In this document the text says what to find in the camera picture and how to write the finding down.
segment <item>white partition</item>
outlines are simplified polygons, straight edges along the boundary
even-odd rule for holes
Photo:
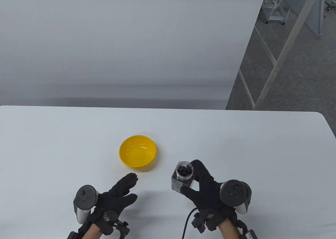
[[[0,105],[225,108],[262,1],[0,0]]]
[[[283,0],[297,15],[300,13],[306,0]],[[314,32],[316,36],[323,34],[323,13],[324,0],[315,0],[314,5],[306,18],[305,24]]]

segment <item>black glove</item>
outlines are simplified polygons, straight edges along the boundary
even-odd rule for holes
[[[118,220],[124,208],[137,200],[138,196],[136,194],[127,195],[137,181],[137,175],[129,173],[120,179],[108,192],[98,194],[96,208],[89,215],[88,221],[96,224],[103,234],[110,235],[113,232],[112,225],[114,225],[114,221]]]
[[[203,163],[199,160],[194,160],[191,164],[193,166],[195,180],[199,182],[199,192],[186,186],[182,186],[180,192],[195,204],[200,214],[206,210],[208,214],[214,215],[211,227],[216,229],[220,223],[232,216],[235,209],[226,206],[221,201],[219,195],[221,183],[214,181],[214,178],[210,175]]]

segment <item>floor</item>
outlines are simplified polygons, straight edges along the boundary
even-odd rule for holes
[[[324,34],[316,38],[303,27],[260,110],[317,111],[324,115],[336,135],[336,9],[325,11]],[[262,14],[256,28],[277,58],[294,20],[285,25],[265,24]],[[256,32],[252,33],[240,69],[254,101],[272,68]],[[236,78],[228,110],[251,110],[245,89]]]

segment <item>cable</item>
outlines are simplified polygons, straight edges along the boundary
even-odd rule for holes
[[[187,225],[188,225],[189,218],[190,218],[190,216],[192,215],[192,213],[193,213],[196,209],[197,209],[197,208],[194,208],[194,209],[191,210],[190,213],[188,214],[188,217],[187,217],[187,220],[186,220],[186,223],[185,223],[185,228],[184,228],[184,230],[183,230],[183,234],[182,234],[182,239],[184,239],[184,237],[185,237],[186,229],[187,229]]]

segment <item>yellow bowl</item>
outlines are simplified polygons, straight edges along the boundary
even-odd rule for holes
[[[155,143],[146,136],[129,137],[121,144],[119,149],[121,161],[133,168],[149,165],[155,159],[155,156]]]

